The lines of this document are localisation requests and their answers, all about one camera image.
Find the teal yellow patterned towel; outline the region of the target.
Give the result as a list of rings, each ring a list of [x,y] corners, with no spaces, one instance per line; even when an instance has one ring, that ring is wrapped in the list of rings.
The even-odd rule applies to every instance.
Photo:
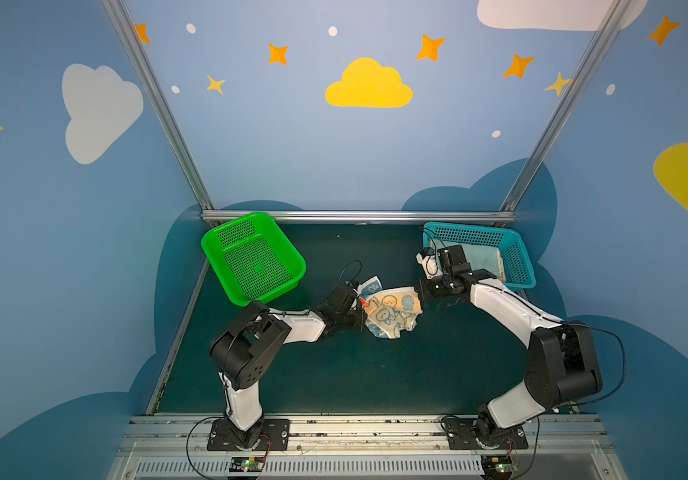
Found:
[[[473,270],[484,269],[498,280],[506,280],[503,259],[497,247],[462,244],[462,249]]]

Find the blue bunny print towel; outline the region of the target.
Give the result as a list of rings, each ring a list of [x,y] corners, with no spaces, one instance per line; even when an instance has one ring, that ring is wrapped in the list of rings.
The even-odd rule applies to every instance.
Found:
[[[421,301],[413,287],[385,289],[377,276],[366,280],[358,289],[364,302],[365,326],[377,338],[399,339],[410,332],[423,313]]]

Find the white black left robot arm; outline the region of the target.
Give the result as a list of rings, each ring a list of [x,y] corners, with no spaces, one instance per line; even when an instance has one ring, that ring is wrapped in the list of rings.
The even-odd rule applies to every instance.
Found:
[[[208,354],[223,384],[227,424],[241,443],[252,444],[260,434],[259,381],[281,347],[363,330],[367,314],[358,287],[355,280],[340,281],[318,306],[303,311],[251,301],[211,342]]]

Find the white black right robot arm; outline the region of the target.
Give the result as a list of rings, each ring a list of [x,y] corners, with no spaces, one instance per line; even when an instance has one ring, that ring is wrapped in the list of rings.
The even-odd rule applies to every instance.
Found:
[[[600,392],[603,380],[591,329],[565,322],[507,288],[491,271],[475,269],[463,247],[424,248],[416,255],[422,301],[467,299],[507,328],[526,349],[524,378],[478,411],[475,435],[492,444],[548,410]]]

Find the teal plastic basket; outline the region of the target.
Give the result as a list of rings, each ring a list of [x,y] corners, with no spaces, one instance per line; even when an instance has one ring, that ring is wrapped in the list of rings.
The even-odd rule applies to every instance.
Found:
[[[503,263],[504,284],[513,291],[536,286],[536,276],[522,237],[514,230],[478,225],[427,222],[422,227],[425,247],[462,243],[495,247]]]

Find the green plastic basket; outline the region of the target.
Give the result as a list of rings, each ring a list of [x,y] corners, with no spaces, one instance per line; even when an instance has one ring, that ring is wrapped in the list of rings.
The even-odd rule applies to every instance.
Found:
[[[201,248],[227,298],[240,307],[277,299],[296,288],[307,271],[303,256],[263,212],[211,229]]]

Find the left controller circuit board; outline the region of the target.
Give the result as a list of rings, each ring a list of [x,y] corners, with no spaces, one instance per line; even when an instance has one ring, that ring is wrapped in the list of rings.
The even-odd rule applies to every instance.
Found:
[[[262,473],[265,461],[258,457],[232,457],[228,471],[230,473]]]

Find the right controller circuit board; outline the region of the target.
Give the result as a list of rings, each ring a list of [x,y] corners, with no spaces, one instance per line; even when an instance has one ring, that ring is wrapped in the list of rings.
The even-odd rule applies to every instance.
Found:
[[[481,467],[482,478],[492,480],[509,480],[516,470],[511,459],[498,456],[483,456]]]

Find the horizontal aluminium frame bar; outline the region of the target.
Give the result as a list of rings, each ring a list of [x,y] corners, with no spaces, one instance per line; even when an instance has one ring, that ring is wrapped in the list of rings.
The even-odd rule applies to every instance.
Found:
[[[274,210],[267,214],[276,222],[292,223],[345,223],[345,224],[375,224],[375,223],[405,223],[421,224],[439,221],[451,223],[503,223],[515,221],[512,212],[457,212],[457,211],[295,211]]]

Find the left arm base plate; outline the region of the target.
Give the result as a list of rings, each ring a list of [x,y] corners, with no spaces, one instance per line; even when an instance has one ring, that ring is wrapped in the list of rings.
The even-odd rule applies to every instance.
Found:
[[[286,451],[290,420],[260,418],[248,430],[240,430],[228,418],[213,422],[207,442],[208,451]]]

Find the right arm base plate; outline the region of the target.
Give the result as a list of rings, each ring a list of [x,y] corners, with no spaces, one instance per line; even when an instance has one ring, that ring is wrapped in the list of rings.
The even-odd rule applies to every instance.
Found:
[[[451,450],[520,450],[529,447],[521,425],[503,429],[486,418],[446,415],[440,419],[440,426]]]

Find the aluminium mounting rail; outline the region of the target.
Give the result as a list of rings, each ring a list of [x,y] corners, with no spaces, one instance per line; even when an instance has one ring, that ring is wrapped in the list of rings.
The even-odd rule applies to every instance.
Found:
[[[441,415],[280,415],[286,451],[208,451],[213,418],[135,417],[111,479],[483,479],[481,458],[512,460],[510,479],[624,479],[596,415],[543,415],[523,430],[527,449],[451,450]],[[230,473],[232,457],[258,457],[262,473]]]

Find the right aluminium frame post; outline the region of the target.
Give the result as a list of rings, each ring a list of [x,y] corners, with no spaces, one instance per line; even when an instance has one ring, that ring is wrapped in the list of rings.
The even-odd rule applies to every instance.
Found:
[[[499,210],[500,216],[507,214],[513,217],[515,215],[517,206],[546,160],[574,108],[579,103],[582,94],[612,47],[613,42],[622,30],[622,20],[631,5],[632,1],[630,0],[615,0],[610,3],[605,16],[573,72],[572,81],[560,96],[534,149],[527,157],[508,191]]]

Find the aluminium frame post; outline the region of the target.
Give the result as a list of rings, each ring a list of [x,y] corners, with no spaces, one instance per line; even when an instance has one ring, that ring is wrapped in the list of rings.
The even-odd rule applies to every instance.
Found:
[[[632,1],[630,0],[615,0],[610,3],[605,16],[573,72],[572,81],[560,96],[534,149],[527,157],[508,191],[499,210],[500,216],[507,214],[513,217],[515,215],[517,206],[546,160],[574,108],[579,103],[582,94],[612,47],[613,42],[622,30],[622,20],[631,5]]]
[[[211,210],[213,204],[204,180],[174,118],[169,102],[145,52],[144,42],[138,36],[125,2],[120,0],[102,0],[101,3],[139,77],[143,90],[152,105],[195,198],[202,210]]]

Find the left aluminium frame post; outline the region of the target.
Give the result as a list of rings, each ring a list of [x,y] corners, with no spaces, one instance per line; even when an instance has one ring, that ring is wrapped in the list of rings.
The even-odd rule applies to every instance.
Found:
[[[138,36],[125,2],[120,0],[102,0],[101,3],[139,77],[143,90],[152,105],[195,198],[202,210],[211,210],[213,204],[204,180],[174,118],[169,102],[145,52],[144,42]]]

